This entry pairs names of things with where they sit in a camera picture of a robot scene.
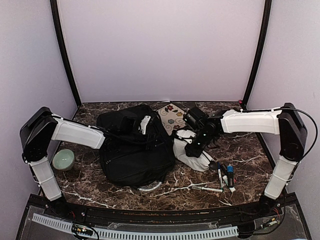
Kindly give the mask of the white cloth pouch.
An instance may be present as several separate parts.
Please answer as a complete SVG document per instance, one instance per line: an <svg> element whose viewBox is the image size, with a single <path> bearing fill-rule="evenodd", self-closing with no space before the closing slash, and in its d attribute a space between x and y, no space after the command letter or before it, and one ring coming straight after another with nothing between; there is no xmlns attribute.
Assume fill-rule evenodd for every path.
<svg viewBox="0 0 320 240"><path fill-rule="evenodd" d="M174 139L173 153L179 161L198 172L218 169L217 163L207 152L202 151L199 156L196 156L193 150L189 150L193 139L197 136L195 132L188 129L178 129L174 130L171 136Z"/></svg>

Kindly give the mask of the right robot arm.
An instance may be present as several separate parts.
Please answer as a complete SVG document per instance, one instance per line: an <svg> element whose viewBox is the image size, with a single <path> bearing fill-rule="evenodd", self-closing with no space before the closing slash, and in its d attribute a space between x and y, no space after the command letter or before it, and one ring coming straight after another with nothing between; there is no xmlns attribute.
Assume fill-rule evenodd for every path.
<svg viewBox="0 0 320 240"><path fill-rule="evenodd" d="M184 121L196 130L196 136L185 146L188 157L199 157L207 145L223 134L266 133L280 137L279 159L262 194L255 213L266 217L275 208L276 200L294 175L298 164L309 154L306 150L308 130L301 114L305 112L287 102L271 109L227 109L208 115L198 107L190 109Z"/></svg>

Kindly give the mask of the black student bag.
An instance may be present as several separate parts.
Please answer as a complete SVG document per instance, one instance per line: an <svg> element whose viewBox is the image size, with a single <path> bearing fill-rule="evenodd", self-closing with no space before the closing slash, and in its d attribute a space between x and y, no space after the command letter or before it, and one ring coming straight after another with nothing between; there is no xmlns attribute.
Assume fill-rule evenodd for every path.
<svg viewBox="0 0 320 240"><path fill-rule="evenodd" d="M156 112L149 105L140 104L111 112ZM97 127L105 134L105 113L96 120ZM99 160L107 179L117 186L139 188L155 181L163 182L176 163L173 139L165 130L165 145L153 150L105 150L105 142L99 149Z"/></svg>

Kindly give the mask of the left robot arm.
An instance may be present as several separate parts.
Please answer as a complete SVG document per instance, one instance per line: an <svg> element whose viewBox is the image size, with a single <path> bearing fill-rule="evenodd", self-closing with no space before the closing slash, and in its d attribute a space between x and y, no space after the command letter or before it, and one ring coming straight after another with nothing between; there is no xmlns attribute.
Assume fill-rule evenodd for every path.
<svg viewBox="0 0 320 240"><path fill-rule="evenodd" d="M158 113L145 104L100 114L95 126L65 119L42 107L19 134L22 158L60 218L67 218L71 208L63 201L48 159L47 150L53 141L98 150L105 176L117 186L162 184L175 163L172 142Z"/></svg>

